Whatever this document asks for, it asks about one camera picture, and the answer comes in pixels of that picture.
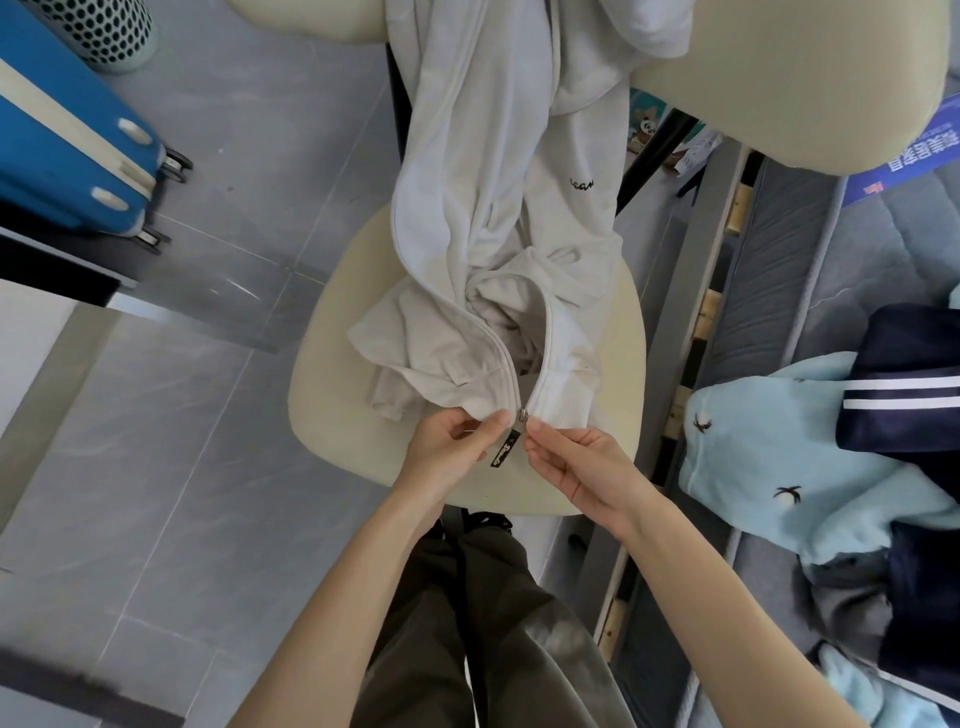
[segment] blue poster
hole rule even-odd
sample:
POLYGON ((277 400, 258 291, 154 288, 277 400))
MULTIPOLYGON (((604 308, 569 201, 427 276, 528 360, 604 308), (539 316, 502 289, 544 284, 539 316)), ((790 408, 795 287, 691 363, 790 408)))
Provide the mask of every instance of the blue poster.
POLYGON ((960 159, 960 93, 944 99, 913 144, 869 172, 850 175, 843 206, 960 159))

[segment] perforated trash can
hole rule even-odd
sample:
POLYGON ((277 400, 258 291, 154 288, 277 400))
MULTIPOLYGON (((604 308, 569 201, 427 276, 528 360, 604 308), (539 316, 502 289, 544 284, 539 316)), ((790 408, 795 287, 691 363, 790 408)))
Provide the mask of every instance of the perforated trash can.
POLYGON ((95 71, 127 73, 156 50, 143 0, 21 0, 95 71))

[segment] chair backrest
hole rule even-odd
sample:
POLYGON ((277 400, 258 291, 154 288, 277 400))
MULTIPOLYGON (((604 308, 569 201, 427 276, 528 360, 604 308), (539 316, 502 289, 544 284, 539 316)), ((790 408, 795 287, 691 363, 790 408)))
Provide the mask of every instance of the chair backrest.
MULTIPOLYGON (((280 31, 387 39, 384 0, 229 2, 280 31)), ((923 130, 948 50, 948 0, 697 0, 690 52, 633 84, 783 164, 851 174, 923 130)))

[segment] hand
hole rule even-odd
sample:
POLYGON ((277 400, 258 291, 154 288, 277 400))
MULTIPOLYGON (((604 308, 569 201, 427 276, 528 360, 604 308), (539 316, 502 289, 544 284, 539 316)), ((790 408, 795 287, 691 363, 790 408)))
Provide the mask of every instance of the hand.
POLYGON ((423 532, 440 516, 453 486, 474 463, 487 456, 487 448, 512 419, 510 412, 501 409, 478 423, 466 410, 456 407, 420 420, 407 446, 394 492, 415 498, 425 508, 423 532))
POLYGON ((531 468, 619 541, 635 528, 638 501, 656 492, 616 440, 596 427, 558 430, 531 417, 523 446, 531 468))

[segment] zipper pull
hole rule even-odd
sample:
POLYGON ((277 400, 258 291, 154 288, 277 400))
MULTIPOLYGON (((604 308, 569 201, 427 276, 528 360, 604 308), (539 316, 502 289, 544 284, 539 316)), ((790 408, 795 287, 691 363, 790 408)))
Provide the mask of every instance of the zipper pull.
MULTIPOLYGON (((523 424, 527 421, 527 418, 530 414, 520 407, 516 412, 516 420, 523 424)), ((510 450, 516 445, 516 441, 520 439, 520 431, 518 429, 511 429, 510 434, 507 435, 507 439, 503 441, 503 447, 500 448, 500 451, 496 454, 493 461, 490 463, 491 468, 499 468, 503 465, 503 461, 507 459, 507 455, 510 454, 510 450)))

